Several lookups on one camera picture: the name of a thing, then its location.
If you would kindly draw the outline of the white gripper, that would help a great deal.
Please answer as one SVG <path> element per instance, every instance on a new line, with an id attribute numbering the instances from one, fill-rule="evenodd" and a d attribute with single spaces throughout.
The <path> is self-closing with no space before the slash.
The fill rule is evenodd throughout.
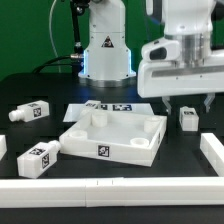
<path id="1" fill-rule="evenodd" d="M 224 50 L 216 50 L 196 67 L 176 67 L 172 62 L 142 61 L 138 69 L 137 91 L 142 98 L 162 97 L 168 115 L 170 96 L 208 93 L 206 112 L 217 92 L 224 92 Z"/>

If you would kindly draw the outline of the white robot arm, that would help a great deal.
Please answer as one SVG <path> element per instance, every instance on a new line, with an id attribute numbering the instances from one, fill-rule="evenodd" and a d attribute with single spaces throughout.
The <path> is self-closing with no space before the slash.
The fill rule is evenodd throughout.
<path id="1" fill-rule="evenodd" d="M 75 41 L 75 57 L 84 62 L 79 79 L 98 87 L 137 81 L 143 98 L 205 94 L 209 106 L 224 92 L 224 50 L 211 48 L 211 14 L 224 0 L 146 0 L 146 12 L 163 23 L 164 36 L 145 44 L 138 70 L 131 69 L 125 43 L 122 0 L 73 0 L 74 14 L 90 9 L 90 43 Z"/>

